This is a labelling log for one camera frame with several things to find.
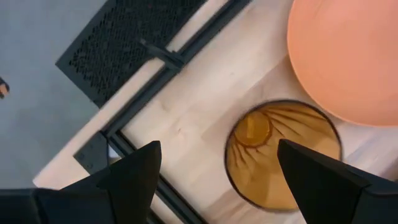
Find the amber glass vase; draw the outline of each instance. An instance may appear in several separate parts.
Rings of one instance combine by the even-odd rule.
[[[234,126],[226,142],[226,172],[238,194],[255,206],[295,210],[297,204],[277,158],[280,139],[334,159],[341,157],[336,129],[320,110],[299,101],[270,101],[246,113]]]

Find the light wood surface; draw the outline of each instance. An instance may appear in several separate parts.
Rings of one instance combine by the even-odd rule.
[[[198,29],[224,2],[208,1],[184,29]],[[137,147],[161,141],[162,174],[209,223],[305,223],[300,212],[267,212],[248,204],[233,190],[223,162],[228,133],[253,106],[276,99],[317,106],[290,66],[286,30],[291,5],[292,0],[250,3],[123,129]],[[192,34],[195,29],[186,30]],[[178,38],[176,48],[185,40]],[[34,183],[59,189],[86,177],[73,154],[161,66],[159,60],[146,63]],[[361,127],[328,116],[340,134],[345,162],[396,178],[391,170],[398,169],[397,128]],[[166,223],[180,223],[158,198],[152,209]]]

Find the gray floor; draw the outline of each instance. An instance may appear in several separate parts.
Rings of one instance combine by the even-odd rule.
[[[54,63],[104,2],[0,1],[0,188],[33,186],[98,110]]]

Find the black metal frame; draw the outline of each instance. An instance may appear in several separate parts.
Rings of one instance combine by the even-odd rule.
[[[115,117],[96,135],[102,135],[108,141],[108,144],[121,156],[124,157],[136,150],[136,147],[121,132],[123,128],[145,105],[173,79],[180,69],[191,61],[210,40],[216,36],[220,30],[236,16],[251,0],[230,0],[228,1],[178,52],[168,52],[164,47],[153,46],[142,40],[142,43],[148,47],[149,51],[155,57],[165,62],[163,66],[129,101],[123,108],[118,111]],[[95,144],[95,139],[87,144]],[[87,166],[95,161],[92,159],[98,156],[90,156],[85,154],[81,158],[82,152],[79,151],[75,155],[78,162],[89,172],[93,173],[93,169]],[[200,216],[195,209],[173,188],[173,186],[162,176],[159,177],[159,183],[156,195],[165,203],[176,216],[184,223],[197,224],[206,223],[205,219]],[[163,223],[154,212],[148,217],[148,223]]]

